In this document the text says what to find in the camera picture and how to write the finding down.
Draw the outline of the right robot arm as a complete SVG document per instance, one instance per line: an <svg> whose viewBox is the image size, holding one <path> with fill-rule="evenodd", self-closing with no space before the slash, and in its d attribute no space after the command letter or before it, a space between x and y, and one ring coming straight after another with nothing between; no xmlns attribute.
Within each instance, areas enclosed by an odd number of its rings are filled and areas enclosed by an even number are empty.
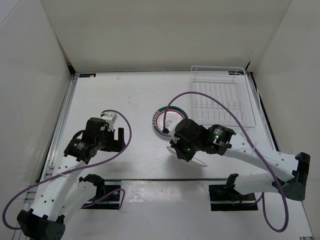
<svg viewBox="0 0 320 240"><path fill-rule="evenodd" d="M168 120L165 129L171 135L170 149L178 159L190 162L196 152L241 160L263 169L264 173L229 175L224 193L230 200L251 193L278 193L293 201L306 196L310 155L282 153L270 148L257 148L234 130L214 124L209 128L185 118L178 123Z"/></svg>

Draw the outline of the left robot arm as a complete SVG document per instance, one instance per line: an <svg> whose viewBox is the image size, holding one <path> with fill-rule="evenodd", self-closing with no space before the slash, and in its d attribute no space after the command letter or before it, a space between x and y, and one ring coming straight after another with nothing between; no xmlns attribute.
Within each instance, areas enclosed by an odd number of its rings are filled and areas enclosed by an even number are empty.
<svg viewBox="0 0 320 240"><path fill-rule="evenodd" d="M26 237L60 240L67 222L78 210L90 208L121 191L120 187L107 189L105 180L96 174L80 176L99 151L120 153L125 149L123 128L118 128L118 138L115 138L116 119L113 112L91 117L85 129L72 137L44 192L29 210L21 210L17 216L18 225Z"/></svg>

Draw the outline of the blue table sticker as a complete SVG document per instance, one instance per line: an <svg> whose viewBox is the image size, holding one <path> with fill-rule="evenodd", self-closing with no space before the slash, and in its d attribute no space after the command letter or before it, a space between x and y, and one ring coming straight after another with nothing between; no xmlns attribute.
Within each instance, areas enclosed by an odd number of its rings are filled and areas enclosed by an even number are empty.
<svg viewBox="0 0 320 240"><path fill-rule="evenodd" d="M81 73L78 76L79 78L95 78L96 74L95 73Z"/></svg>

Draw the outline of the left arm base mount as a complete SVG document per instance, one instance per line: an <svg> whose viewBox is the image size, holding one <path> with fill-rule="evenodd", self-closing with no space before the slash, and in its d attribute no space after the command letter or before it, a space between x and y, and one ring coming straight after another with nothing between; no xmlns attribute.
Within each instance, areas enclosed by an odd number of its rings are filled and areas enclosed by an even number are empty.
<svg viewBox="0 0 320 240"><path fill-rule="evenodd" d="M119 210L124 202L126 192L122 182L117 180L104 181L101 193L88 200L82 209L85 210Z"/></svg>

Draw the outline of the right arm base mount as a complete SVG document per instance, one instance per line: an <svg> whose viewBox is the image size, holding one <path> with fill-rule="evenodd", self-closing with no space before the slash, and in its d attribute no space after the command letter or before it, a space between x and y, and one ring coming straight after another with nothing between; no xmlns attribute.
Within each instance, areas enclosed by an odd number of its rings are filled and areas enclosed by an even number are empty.
<svg viewBox="0 0 320 240"><path fill-rule="evenodd" d="M257 211L258 203L254 193L242 195L224 185L208 186L210 209L212 212Z"/></svg>

